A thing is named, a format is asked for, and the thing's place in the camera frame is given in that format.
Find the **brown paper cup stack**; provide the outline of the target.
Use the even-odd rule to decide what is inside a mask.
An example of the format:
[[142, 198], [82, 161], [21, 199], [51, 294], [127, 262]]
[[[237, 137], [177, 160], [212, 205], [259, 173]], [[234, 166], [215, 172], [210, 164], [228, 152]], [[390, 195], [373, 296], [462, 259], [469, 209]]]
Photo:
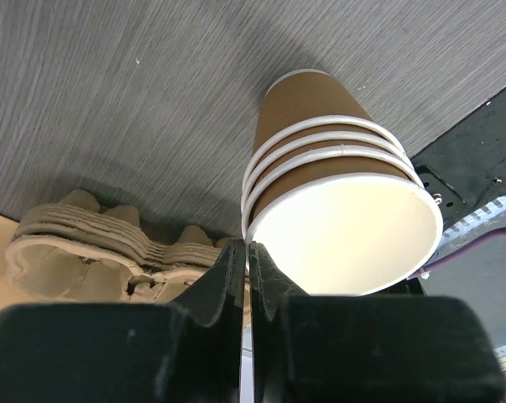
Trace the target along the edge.
[[398, 139], [335, 77], [299, 69], [261, 101], [241, 229], [306, 293], [363, 296], [422, 268], [443, 218]]

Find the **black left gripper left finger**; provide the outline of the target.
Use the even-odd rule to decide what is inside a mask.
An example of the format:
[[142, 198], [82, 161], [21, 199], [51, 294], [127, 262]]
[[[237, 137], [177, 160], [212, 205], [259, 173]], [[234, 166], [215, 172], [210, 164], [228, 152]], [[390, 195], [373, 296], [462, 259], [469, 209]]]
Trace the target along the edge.
[[236, 402], [243, 245], [173, 301], [0, 311], [0, 402]]

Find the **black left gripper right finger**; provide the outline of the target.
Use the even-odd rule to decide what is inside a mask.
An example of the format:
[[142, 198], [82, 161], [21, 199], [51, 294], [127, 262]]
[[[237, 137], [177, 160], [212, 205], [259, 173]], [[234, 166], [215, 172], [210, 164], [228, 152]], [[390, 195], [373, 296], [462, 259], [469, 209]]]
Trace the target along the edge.
[[445, 296], [310, 296], [248, 250], [257, 402], [499, 402], [488, 335]]

